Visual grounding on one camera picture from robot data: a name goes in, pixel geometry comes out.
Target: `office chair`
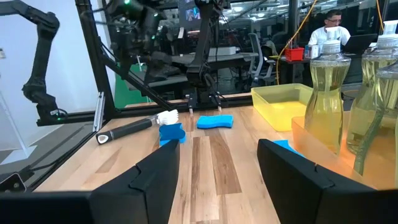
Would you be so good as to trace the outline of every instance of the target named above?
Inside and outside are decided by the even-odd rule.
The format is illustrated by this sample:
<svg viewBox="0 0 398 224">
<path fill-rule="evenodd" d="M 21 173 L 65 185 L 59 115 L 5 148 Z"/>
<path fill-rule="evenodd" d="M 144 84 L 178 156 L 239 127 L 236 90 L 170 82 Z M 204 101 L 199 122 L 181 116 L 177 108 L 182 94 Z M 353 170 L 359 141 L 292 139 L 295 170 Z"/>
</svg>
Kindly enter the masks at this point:
<svg viewBox="0 0 398 224">
<path fill-rule="evenodd" d="M 264 85 L 267 85 L 268 83 L 274 83 L 276 72 L 273 72 L 272 70 L 274 68 L 275 61 L 267 60 L 266 62 L 269 66 L 267 70 L 263 69 L 264 56 L 267 58 L 272 56 L 272 49 L 267 46 L 261 47 L 257 34 L 249 34 L 249 37 L 253 52 L 259 54 L 258 58 L 255 58 L 250 64 L 249 71 L 250 74 L 254 75 L 253 82 L 258 85 L 261 85 L 262 82 L 264 82 Z"/>
</svg>

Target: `blue block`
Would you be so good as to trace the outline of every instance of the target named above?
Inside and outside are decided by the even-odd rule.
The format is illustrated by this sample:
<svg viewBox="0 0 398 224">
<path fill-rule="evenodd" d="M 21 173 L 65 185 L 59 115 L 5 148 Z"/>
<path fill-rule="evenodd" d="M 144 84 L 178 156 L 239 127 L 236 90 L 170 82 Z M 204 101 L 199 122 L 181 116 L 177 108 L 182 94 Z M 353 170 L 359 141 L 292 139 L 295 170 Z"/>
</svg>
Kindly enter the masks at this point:
<svg viewBox="0 0 398 224">
<path fill-rule="evenodd" d="M 163 125 L 159 128 L 159 145 L 163 146 L 170 140 L 179 139 L 180 143 L 186 140 L 185 131 L 182 129 L 182 123 Z"/>
<path fill-rule="evenodd" d="M 277 144 L 278 146 L 284 147 L 285 149 L 289 150 L 290 152 L 294 152 L 297 155 L 300 155 L 300 156 L 305 158 L 305 156 L 303 154 L 301 154 L 301 153 L 299 153 L 296 150 L 291 148 L 291 146 L 289 145 L 289 141 L 288 140 L 276 140 L 276 141 L 274 141 L 274 143 Z"/>
<path fill-rule="evenodd" d="M 232 128 L 234 116 L 232 115 L 216 115 L 216 116 L 200 116 L 197 122 L 197 128 Z"/>
</svg>

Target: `wall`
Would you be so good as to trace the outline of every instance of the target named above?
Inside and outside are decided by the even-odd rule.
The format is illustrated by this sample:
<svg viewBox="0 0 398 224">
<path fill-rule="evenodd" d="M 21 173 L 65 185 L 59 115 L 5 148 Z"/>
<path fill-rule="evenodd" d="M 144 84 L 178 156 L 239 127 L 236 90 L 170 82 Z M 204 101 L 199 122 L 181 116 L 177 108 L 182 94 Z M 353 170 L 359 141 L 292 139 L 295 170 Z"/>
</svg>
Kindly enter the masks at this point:
<svg viewBox="0 0 398 224">
<path fill-rule="evenodd" d="M 94 110 L 97 89 L 80 20 L 74 1 L 24 0 L 41 11 L 51 11 L 60 21 L 52 44 L 47 69 L 47 93 L 57 99 L 59 108 L 69 113 Z M 91 1 L 98 8 L 96 0 Z M 97 26 L 103 41 L 105 26 Z M 37 43 L 36 26 L 19 15 L 0 17 L 0 47 L 6 59 L 0 60 L 0 90 L 26 144 L 42 138 L 57 126 L 37 127 L 35 104 L 24 98 L 21 88 L 29 79 Z M 114 93 L 115 77 L 108 70 Z"/>
</svg>

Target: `wooden table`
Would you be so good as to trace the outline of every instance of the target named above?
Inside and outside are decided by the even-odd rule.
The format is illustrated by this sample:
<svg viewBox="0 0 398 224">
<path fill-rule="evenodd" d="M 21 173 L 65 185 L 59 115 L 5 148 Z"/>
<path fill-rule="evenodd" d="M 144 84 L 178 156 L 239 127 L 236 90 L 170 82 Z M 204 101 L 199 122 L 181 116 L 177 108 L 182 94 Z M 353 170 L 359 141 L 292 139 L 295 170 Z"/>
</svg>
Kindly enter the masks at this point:
<svg viewBox="0 0 398 224">
<path fill-rule="evenodd" d="M 257 161 L 257 142 L 288 139 L 252 107 L 223 109 L 232 114 L 231 129 L 200 130 L 200 115 L 180 114 L 187 141 L 180 148 L 180 173 L 169 223 L 279 223 Z M 114 119 L 102 131 L 141 118 Z M 159 147 L 156 127 L 99 146 L 90 139 L 37 191 L 93 190 L 134 166 Z"/>
</svg>

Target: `yellow plastic bin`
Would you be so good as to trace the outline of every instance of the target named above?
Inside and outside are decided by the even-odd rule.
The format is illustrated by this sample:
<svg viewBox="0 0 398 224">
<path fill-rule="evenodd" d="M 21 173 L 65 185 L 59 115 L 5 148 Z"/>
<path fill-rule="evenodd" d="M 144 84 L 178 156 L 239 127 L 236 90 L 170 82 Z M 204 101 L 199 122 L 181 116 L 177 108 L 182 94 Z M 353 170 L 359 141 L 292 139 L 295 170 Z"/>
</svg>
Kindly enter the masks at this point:
<svg viewBox="0 0 398 224">
<path fill-rule="evenodd" d="M 292 130 L 292 118 L 305 115 L 311 93 L 299 83 L 251 89 L 255 109 L 276 131 Z"/>
</svg>

